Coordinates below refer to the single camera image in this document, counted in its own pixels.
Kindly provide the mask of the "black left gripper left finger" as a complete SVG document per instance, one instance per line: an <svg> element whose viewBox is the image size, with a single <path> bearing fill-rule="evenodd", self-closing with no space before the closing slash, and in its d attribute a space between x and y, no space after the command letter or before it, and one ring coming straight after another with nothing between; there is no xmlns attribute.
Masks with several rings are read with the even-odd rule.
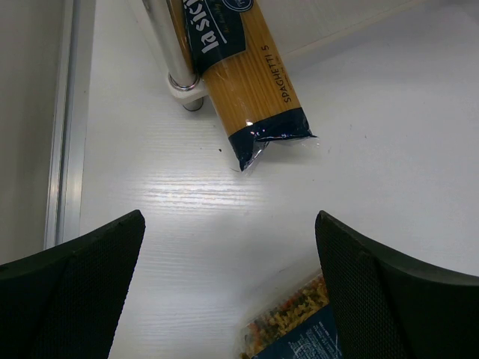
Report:
<svg viewBox="0 0 479 359"><path fill-rule="evenodd" d="M145 219L134 210L1 266L2 358L107 358Z"/></svg>

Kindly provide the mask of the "tricolour fusilli pasta bag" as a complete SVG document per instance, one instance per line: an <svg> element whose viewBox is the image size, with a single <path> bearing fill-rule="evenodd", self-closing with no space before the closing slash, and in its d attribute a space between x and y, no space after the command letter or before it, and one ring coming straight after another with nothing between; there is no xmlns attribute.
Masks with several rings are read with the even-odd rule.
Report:
<svg viewBox="0 0 479 359"><path fill-rule="evenodd" d="M342 358L323 273L304 280L238 333L235 358Z"/></svg>

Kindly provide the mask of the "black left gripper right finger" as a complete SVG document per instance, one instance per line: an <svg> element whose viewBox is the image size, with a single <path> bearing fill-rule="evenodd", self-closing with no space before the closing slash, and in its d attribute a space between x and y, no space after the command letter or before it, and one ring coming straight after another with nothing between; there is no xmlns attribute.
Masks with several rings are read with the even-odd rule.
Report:
<svg viewBox="0 0 479 359"><path fill-rule="evenodd" d="M325 211L315 236L345 358L478 357L478 277L396 251Z"/></svg>

